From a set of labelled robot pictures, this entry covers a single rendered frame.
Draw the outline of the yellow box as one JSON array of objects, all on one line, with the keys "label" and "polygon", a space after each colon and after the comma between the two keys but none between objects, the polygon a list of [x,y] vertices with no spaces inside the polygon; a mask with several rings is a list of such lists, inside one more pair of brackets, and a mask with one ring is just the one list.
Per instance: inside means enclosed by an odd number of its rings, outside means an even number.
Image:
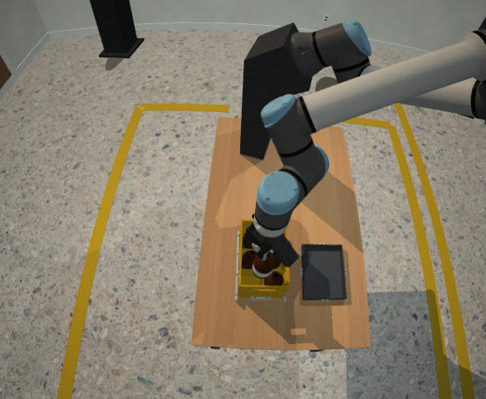
[{"label": "yellow box", "polygon": [[[251,225],[251,224],[250,224]],[[239,286],[238,286],[238,298],[251,298],[251,297],[271,297],[271,298],[283,298],[286,291],[290,288],[289,281],[289,268],[285,267],[282,263],[278,270],[273,270],[279,272],[283,277],[282,286],[275,285],[262,285],[260,284],[260,278],[257,278],[253,274],[252,269],[241,269],[242,268],[242,257],[248,250],[255,249],[243,249],[243,236],[246,234],[247,228],[250,226],[244,226],[240,229],[240,256],[239,262]],[[285,269],[285,270],[284,270]],[[264,289],[263,289],[264,288]]]}]

